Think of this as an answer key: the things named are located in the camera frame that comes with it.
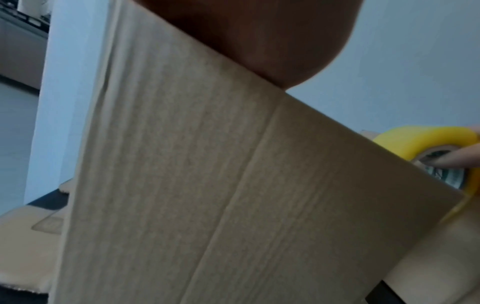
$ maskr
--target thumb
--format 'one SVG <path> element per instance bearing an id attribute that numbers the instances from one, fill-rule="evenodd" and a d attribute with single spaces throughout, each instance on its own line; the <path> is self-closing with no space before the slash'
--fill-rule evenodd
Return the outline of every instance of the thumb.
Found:
<path id="1" fill-rule="evenodd" d="M 480 143 L 452 151 L 423 163 L 427 166 L 450 169 L 480 167 Z"/>

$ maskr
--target hand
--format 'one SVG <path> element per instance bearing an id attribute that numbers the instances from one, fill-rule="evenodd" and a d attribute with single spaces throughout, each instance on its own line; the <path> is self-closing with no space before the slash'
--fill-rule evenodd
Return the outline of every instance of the hand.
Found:
<path id="1" fill-rule="evenodd" d="M 480 126 L 471 129 L 480 136 Z M 480 167 L 480 143 L 445 154 L 429 161 L 427 165 L 449 169 Z"/>
<path id="2" fill-rule="evenodd" d="M 190 36 L 287 89 L 343 48 L 362 0 L 136 0 Z"/>

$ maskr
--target gray floor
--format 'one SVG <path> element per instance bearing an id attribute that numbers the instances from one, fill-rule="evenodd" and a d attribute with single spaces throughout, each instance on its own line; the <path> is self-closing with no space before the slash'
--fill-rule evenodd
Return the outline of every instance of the gray floor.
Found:
<path id="1" fill-rule="evenodd" d="M 0 214 L 23 205 L 39 97 L 0 77 Z"/>

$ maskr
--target white wall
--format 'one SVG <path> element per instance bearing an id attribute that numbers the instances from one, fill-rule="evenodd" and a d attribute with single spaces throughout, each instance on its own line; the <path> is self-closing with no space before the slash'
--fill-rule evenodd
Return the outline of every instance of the white wall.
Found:
<path id="1" fill-rule="evenodd" d="M 73 176 L 107 8 L 108 0 L 55 1 L 25 202 L 57 189 Z"/>
<path id="2" fill-rule="evenodd" d="M 56 0 L 26 202 L 73 177 L 107 5 Z M 476 0 L 365 0 L 340 56 L 289 93 L 356 131 L 480 123 L 478 12 Z"/>
<path id="3" fill-rule="evenodd" d="M 480 124 L 480 2 L 365 0 L 346 48 L 289 90 L 359 131 Z"/>

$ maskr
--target yellow tape roll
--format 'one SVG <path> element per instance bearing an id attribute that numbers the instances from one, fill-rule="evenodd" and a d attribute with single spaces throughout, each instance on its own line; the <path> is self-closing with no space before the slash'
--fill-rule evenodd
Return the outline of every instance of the yellow tape roll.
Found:
<path id="1" fill-rule="evenodd" d="M 479 139 L 474 131 L 465 127 L 405 126 L 382 133 L 373 141 L 404 160 L 419 164 L 423 157 L 439 156 L 478 143 Z M 480 186 L 480 168 L 423 168 L 466 194 L 466 199 L 456 206 L 447 218 L 461 210 Z"/>

